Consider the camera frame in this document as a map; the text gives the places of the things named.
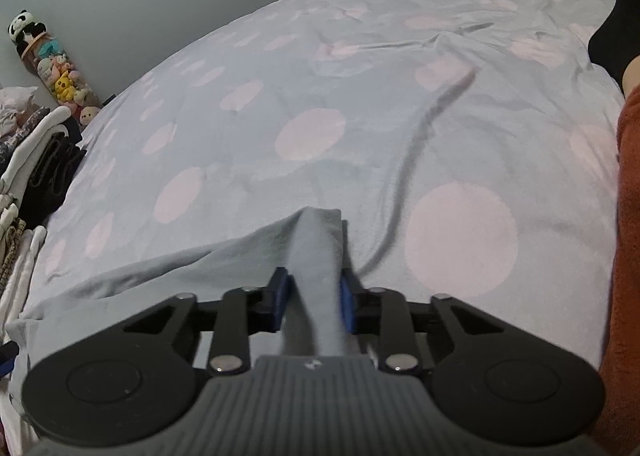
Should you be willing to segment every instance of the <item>orange pants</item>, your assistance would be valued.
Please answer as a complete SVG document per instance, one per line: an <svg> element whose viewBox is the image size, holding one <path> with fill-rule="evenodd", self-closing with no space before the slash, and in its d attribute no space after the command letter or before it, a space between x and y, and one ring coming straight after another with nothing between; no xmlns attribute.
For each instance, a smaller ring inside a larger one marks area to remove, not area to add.
<svg viewBox="0 0 640 456"><path fill-rule="evenodd" d="M618 244L600 368L607 398L592 436L614 456L628 456L640 445L640 87L620 114L618 151Z"/></svg>

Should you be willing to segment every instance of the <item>person's leg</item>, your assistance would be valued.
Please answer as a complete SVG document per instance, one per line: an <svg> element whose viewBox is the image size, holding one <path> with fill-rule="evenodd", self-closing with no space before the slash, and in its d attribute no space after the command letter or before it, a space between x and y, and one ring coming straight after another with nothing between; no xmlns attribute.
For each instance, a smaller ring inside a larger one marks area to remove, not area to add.
<svg viewBox="0 0 640 456"><path fill-rule="evenodd" d="M640 38L638 1L638 6L626 6L617 13L614 10L610 16L617 18L614 24L605 23L603 30L598 30L601 43L609 30L625 22L620 14L631 14L626 23ZM591 434L614 456L628 456L640 445L640 48L635 57L626 51L616 55L616 49L624 49L616 39L611 37L608 55L591 57L594 62L600 61L598 64L618 81L626 97L618 119L618 242L612 274L609 339L600 368L607 397ZM597 49L590 43L590 54Z"/></svg>

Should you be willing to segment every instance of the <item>polka dot bed sheet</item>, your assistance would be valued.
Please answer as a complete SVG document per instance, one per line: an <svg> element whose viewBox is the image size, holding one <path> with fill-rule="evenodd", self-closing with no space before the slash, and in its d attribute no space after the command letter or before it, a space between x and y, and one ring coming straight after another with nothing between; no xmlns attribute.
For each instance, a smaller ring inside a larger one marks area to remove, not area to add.
<svg viewBox="0 0 640 456"><path fill-rule="evenodd" d="M613 2L281 0L204 36L86 130L22 318L338 208L366 286L453 294L597 366L622 95L586 45Z"/></svg>

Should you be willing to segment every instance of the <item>foot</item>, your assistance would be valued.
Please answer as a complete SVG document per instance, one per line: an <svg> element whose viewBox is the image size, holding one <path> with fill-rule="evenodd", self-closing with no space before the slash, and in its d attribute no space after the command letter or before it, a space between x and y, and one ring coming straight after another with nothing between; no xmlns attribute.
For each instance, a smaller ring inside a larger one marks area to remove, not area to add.
<svg viewBox="0 0 640 456"><path fill-rule="evenodd" d="M589 57L622 87L629 63L640 55L640 0L616 0L609 17L589 41Z"/></svg>

